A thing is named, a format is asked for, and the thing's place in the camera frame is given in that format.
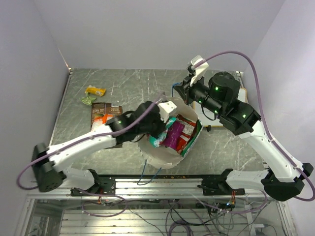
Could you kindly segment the teal snack packet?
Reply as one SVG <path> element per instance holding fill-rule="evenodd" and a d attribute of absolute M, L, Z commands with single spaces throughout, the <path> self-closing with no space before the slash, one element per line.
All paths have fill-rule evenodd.
<path fill-rule="evenodd" d="M 176 121 L 176 117 L 171 117 L 166 123 L 165 130 L 161 132 L 160 134 L 158 134 L 157 138 L 151 135 L 149 136 L 149 139 L 148 139 L 149 143 L 155 148 L 160 147 L 162 142 L 166 139 L 169 128 L 173 126 L 175 121 Z"/>

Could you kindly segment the magenta snack packet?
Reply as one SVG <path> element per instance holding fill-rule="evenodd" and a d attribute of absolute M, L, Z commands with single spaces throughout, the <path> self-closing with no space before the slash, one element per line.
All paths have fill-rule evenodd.
<path fill-rule="evenodd" d="M 185 126 L 181 122 L 175 121 L 173 125 L 169 128 L 166 138 L 164 139 L 162 144 L 167 148 L 176 150 L 179 137 L 184 130 L 184 127 Z"/>

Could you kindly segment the red snack packet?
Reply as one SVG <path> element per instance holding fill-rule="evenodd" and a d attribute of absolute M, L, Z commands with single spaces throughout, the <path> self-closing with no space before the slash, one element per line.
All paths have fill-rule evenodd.
<path fill-rule="evenodd" d="M 183 117 L 182 115 L 177 115 L 177 121 L 184 125 L 184 128 L 179 136 L 176 151 L 180 155 L 184 155 L 184 149 L 189 143 L 191 137 L 193 136 L 196 122 Z"/>

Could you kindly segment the checkered paper bag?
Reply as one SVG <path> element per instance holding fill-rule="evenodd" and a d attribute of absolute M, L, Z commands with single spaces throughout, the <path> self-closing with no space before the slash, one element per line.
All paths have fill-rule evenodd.
<path fill-rule="evenodd" d="M 172 101 L 177 106 L 175 114 L 171 117 L 177 118 L 177 115 L 182 115 L 187 119 L 197 122 L 198 116 L 194 109 L 186 105 L 182 99 L 171 96 L 168 96 L 166 99 L 167 101 Z M 145 165 L 151 165 L 158 169 L 158 174 L 161 170 L 174 168 L 184 159 L 176 150 L 165 147 L 163 144 L 160 147 L 153 147 L 148 139 L 149 135 L 145 136 L 138 142 L 138 146 L 145 159 Z"/>

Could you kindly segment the dark green snack bag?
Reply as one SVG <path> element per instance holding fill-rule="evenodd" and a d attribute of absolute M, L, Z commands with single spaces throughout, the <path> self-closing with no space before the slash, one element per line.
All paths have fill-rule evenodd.
<path fill-rule="evenodd" d="M 197 141 L 197 139 L 198 139 L 202 129 L 203 129 L 202 123 L 200 122 L 200 120 L 197 120 L 196 127 L 194 129 L 194 133 L 193 133 L 192 137 L 190 138 L 188 144 L 185 146 L 185 148 L 180 153 L 180 155 L 183 158 L 185 158 L 187 156 L 187 154 L 190 152 L 190 150 L 192 149 L 192 147 L 196 143 L 196 141 Z"/>

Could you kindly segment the orange snack packet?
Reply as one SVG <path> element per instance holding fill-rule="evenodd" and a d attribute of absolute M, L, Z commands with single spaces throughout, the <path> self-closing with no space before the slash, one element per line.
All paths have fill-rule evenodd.
<path fill-rule="evenodd" d="M 99 126 L 105 124 L 108 120 L 115 117 L 113 114 L 100 114 L 95 113 L 92 114 L 92 123 L 91 123 L 91 130 L 96 130 Z"/>

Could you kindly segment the brown snack bag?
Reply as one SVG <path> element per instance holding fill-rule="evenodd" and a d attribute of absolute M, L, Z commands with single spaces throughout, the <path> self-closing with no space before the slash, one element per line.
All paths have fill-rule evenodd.
<path fill-rule="evenodd" d="M 122 106 L 114 105 L 112 103 L 105 102 L 93 102 L 92 103 L 92 112 L 91 112 L 91 123 L 92 123 L 92 114 L 113 114 L 115 116 L 121 115 L 123 113 Z"/>

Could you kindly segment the yellow snack bar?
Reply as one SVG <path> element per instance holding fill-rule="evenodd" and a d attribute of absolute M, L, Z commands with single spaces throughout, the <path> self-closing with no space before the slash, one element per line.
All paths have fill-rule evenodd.
<path fill-rule="evenodd" d="M 97 88 L 94 86 L 88 86 L 86 88 L 85 92 L 102 97 L 105 95 L 106 89 L 105 88 Z"/>

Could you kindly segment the green snack packet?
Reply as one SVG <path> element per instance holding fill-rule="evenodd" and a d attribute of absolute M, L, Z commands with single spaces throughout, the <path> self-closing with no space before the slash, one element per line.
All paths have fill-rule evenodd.
<path fill-rule="evenodd" d="M 90 95 L 87 95 L 87 96 L 81 98 L 80 100 L 81 100 L 81 102 L 82 102 L 83 104 L 88 105 L 88 106 L 91 106 L 92 103 L 96 101 L 96 98 L 95 98 L 95 97 L 92 97 L 92 96 L 90 96 Z"/>

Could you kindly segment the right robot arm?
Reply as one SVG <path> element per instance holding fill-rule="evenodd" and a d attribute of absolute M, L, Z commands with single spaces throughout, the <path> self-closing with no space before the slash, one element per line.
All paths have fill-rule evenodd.
<path fill-rule="evenodd" d="M 264 171 L 226 169 L 217 189 L 226 195 L 233 189 L 264 191 L 278 201 L 297 198 L 313 171 L 310 163 L 301 163 L 288 154 L 276 140 L 268 137 L 262 117 L 248 103 L 238 100 L 240 83 L 228 72 L 216 73 L 208 85 L 200 80 L 191 84 L 192 75 L 174 85 L 175 91 L 189 105 L 197 102 L 212 112 L 224 128 L 248 143 L 269 166 Z"/>

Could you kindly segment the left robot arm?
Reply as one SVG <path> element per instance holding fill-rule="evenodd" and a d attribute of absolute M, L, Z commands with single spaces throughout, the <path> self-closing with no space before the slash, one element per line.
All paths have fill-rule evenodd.
<path fill-rule="evenodd" d="M 54 146 L 37 144 L 33 149 L 32 170 L 40 192 L 50 192 L 59 187 L 77 188 L 89 195 L 100 191 L 100 178 L 95 170 L 71 167 L 78 158 L 102 149 L 130 142 L 138 135 L 157 137 L 166 129 L 166 123 L 176 111 L 171 101 L 151 101 L 139 105 L 135 111 L 109 119 L 105 124 L 70 141 Z"/>

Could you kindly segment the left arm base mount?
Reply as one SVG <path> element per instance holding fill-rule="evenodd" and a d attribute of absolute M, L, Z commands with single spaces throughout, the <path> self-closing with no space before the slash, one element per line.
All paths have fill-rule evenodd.
<path fill-rule="evenodd" d="M 116 190 L 116 181 L 113 177 L 100 176 L 96 183 L 87 190 L 73 188 L 70 191 L 72 197 L 114 195 Z"/>

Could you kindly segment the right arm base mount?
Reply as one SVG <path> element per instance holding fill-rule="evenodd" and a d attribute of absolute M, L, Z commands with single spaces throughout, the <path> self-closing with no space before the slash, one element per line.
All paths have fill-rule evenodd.
<path fill-rule="evenodd" d="M 204 178 L 197 187 L 202 189 L 204 196 L 231 196 L 233 193 L 237 196 L 245 195 L 245 190 L 243 188 L 232 189 L 225 181 L 218 178 Z"/>

